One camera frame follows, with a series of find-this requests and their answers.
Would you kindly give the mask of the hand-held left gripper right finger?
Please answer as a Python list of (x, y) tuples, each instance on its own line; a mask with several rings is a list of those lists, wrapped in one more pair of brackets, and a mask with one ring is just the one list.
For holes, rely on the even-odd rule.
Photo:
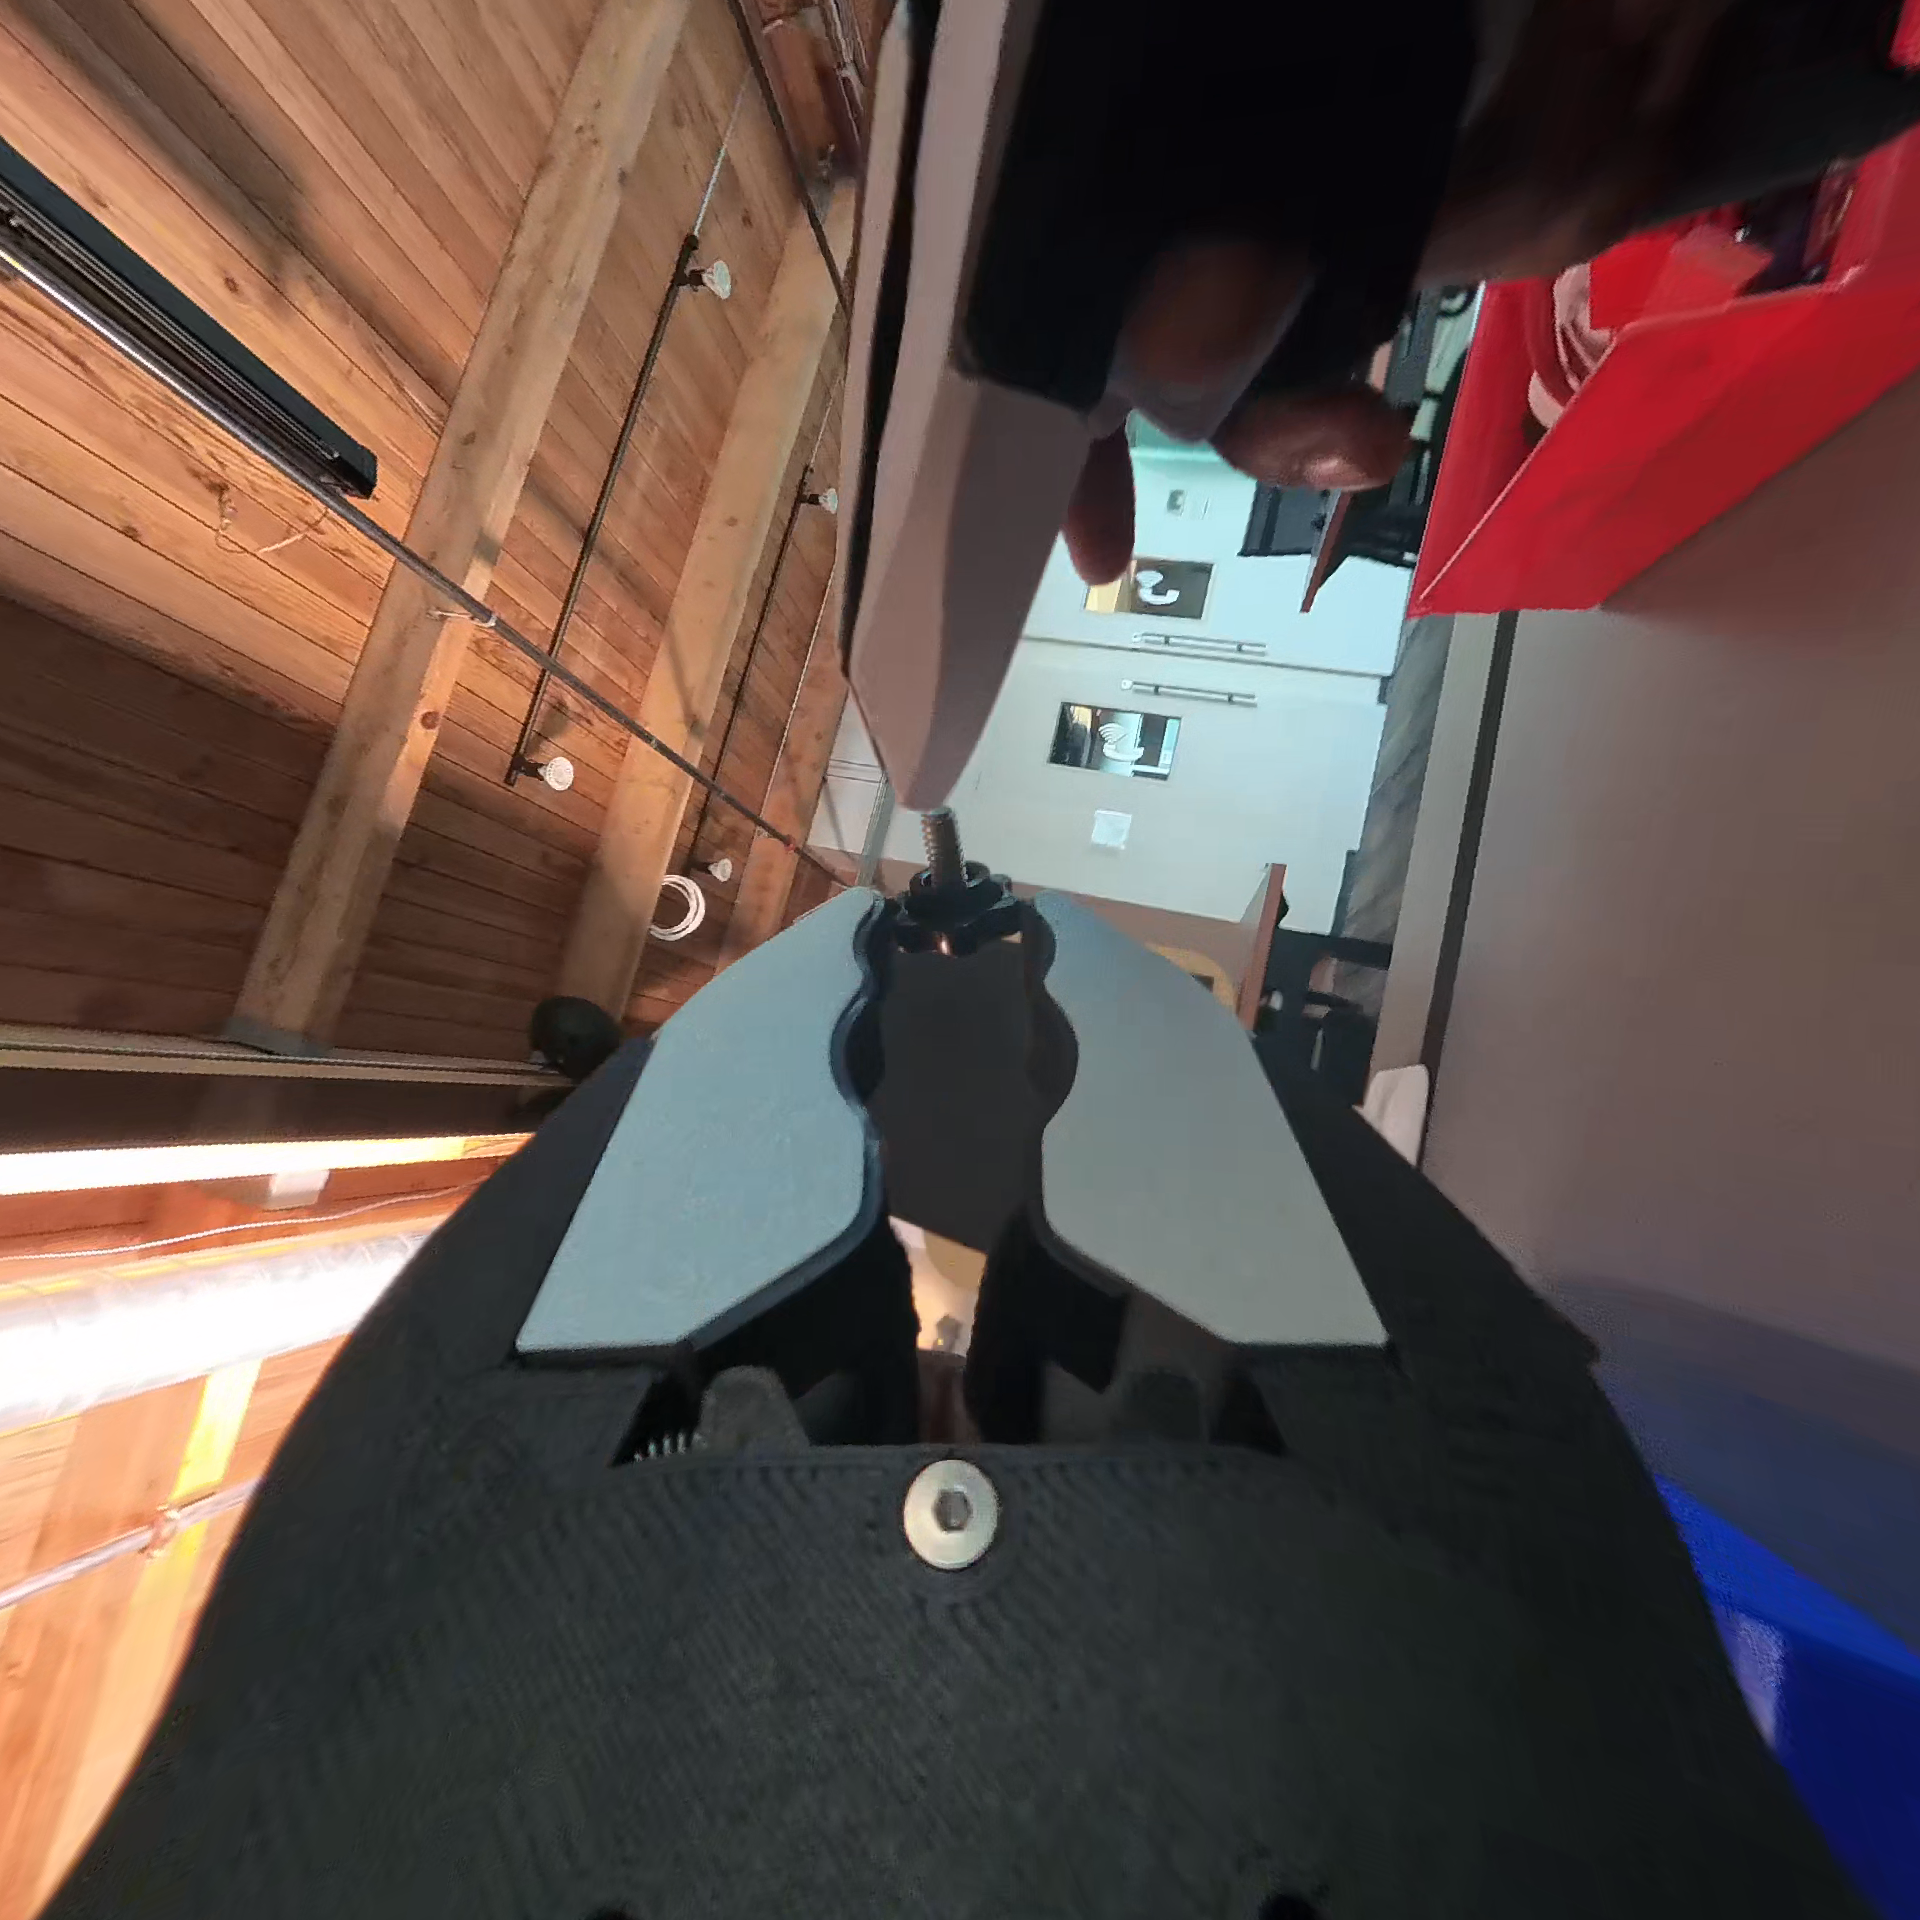
[(1236, 1018), (1067, 896), (1022, 908), (1037, 1137), (975, 1306), (979, 1421), (1232, 1421), (1384, 1321)]

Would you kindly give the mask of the blue plastic bin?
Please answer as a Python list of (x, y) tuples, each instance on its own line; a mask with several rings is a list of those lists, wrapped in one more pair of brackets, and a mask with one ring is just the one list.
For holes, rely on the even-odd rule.
[(1767, 1747), (1879, 1918), (1915, 1918), (1915, 1654), (1656, 1479)]

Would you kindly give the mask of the red plastic bin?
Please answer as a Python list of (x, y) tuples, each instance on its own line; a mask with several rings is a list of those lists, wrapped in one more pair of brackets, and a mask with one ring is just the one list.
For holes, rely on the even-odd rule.
[(1554, 425), (1552, 280), (1488, 288), (1406, 610), (1592, 610), (1915, 372), (1915, 134), (1858, 169), (1824, 280), (1756, 280), (1724, 215), (1604, 252), (1609, 342)]

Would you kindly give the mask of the black star knob screw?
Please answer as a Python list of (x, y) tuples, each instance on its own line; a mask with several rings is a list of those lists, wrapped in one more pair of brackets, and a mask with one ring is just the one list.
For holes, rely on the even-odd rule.
[(973, 958), (1022, 935), (1022, 903), (1004, 877), (962, 852), (950, 808), (922, 818), (923, 865), (892, 897), (892, 940), (901, 955)]

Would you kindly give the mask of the wall logo window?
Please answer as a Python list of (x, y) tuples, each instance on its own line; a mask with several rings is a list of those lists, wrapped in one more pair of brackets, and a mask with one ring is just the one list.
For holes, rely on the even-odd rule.
[(1046, 761), (1067, 771), (1165, 783), (1178, 731), (1174, 716), (1061, 703)]
[(1083, 593), (1083, 610), (1201, 620), (1211, 596), (1207, 562), (1135, 558), (1124, 575)]

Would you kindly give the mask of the person's right hand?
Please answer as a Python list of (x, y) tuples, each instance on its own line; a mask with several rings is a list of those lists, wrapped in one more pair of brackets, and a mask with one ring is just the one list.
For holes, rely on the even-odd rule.
[(1900, 3), (1074, 3), (1067, 80), (1188, 88), (1198, 157), (1143, 164), (1098, 437), (1063, 541), (1134, 554), (1121, 414), (1271, 487), (1392, 482), (1361, 376), (1409, 291), (1547, 279), (1858, 162), (1915, 117)]

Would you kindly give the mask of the black linear ceiling lamp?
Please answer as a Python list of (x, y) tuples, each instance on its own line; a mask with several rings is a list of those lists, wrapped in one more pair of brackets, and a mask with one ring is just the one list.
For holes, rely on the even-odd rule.
[(2, 144), (2, 275), (323, 496), (371, 500), (378, 460), (258, 354)]

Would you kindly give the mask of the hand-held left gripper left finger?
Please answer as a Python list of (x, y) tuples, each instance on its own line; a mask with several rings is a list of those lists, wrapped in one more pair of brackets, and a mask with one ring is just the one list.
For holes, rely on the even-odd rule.
[(884, 897), (844, 888), (660, 1025), (518, 1326), (529, 1362), (709, 1350), (839, 1269), (881, 1218), (851, 1078)]

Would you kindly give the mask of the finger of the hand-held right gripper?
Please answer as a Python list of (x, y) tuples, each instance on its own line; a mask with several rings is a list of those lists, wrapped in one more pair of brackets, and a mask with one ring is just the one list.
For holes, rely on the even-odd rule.
[(971, 339), (1046, 3), (894, 3), (851, 244), (841, 672), (903, 808), (947, 804), (1022, 642), (1090, 445)]

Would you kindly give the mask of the silver insulated duct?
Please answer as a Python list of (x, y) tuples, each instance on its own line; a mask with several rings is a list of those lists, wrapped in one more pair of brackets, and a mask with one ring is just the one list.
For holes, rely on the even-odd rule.
[(2, 1432), (353, 1334), (433, 1221), (2, 1284)]

